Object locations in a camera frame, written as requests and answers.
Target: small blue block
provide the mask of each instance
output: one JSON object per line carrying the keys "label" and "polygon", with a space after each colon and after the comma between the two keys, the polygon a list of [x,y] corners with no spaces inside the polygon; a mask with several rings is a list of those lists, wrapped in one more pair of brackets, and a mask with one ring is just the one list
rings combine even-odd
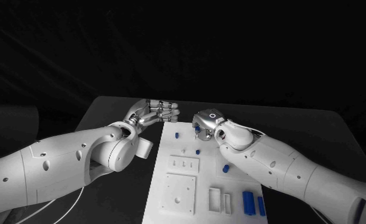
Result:
{"label": "small blue block", "polygon": [[266,216],[266,204],[264,204],[264,198],[263,197],[259,197],[259,205],[260,205],[261,216]]}
{"label": "small blue block", "polygon": [[254,193],[251,191],[243,192],[244,200],[244,213],[247,215],[256,215]]}
{"label": "small blue block", "polygon": [[228,173],[228,171],[230,171],[230,165],[225,165],[224,166],[224,173]]}

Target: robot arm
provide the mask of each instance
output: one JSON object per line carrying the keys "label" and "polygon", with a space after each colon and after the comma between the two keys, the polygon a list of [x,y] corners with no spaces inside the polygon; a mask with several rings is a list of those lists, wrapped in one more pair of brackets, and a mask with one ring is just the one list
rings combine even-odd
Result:
{"label": "robot arm", "polygon": [[38,141],[0,159],[0,212],[48,202],[112,172],[135,155],[148,158],[153,143],[139,137],[159,121],[178,122],[178,104],[143,99],[126,119],[103,128]]}
{"label": "robot arm", "polygon": [[227,120],[217,109],[192,122],[201,140],[215,138],[227,160],[269,188],[298,197],[335,224],[359,224],[366,183],[318,163],[286,143]]}

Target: gray table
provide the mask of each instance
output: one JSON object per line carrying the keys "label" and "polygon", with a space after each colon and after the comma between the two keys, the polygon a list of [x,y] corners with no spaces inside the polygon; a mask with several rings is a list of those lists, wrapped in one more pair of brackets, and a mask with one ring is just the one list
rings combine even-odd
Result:
{"label": "gray table", "polygon": [[[120,121],[139,100],[125,97],[99,97],[77,130],[99,128]],[[191,123],[198,111],[217,108],[227,118],[285,141],[321,165],[366,182],[364,171],[366,156],[342,117],[334,111],[174,102],[179,103],[181,122]],[[86,187],[78,204],[60,222],[61,224],[142,223],[162,131],[164,123],[156,123],[142,133],[142,137],[155,143],[149,159],[136,157],[123,172],[100,177]],[[263,190],[270,224],[323,223],[302,200],[266,187]],[[81,190],[77,190],[58,199],[24,224],[53,224],[74,205],[80,192]],[[45,203],[31,206],[28,214],[44,205]]]}

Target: black background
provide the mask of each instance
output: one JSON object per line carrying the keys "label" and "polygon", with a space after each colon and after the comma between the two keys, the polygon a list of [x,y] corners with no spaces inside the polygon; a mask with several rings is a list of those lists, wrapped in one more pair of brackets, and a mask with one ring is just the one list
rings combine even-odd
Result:
{"label": "black background", "polygon": [[365,149],[364,4],[2,0],[0,103],[38,107],[40,138],[99,96],[334,110]]}

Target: dark backdrop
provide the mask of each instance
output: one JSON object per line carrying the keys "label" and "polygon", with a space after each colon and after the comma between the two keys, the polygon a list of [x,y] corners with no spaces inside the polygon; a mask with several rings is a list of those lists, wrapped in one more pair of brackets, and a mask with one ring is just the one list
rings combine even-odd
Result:
{"label": "dark backdrop", "polygon": [[0,104],[40,138],[99,96],[325,109],[365,146],[364,1],[0,0]]}

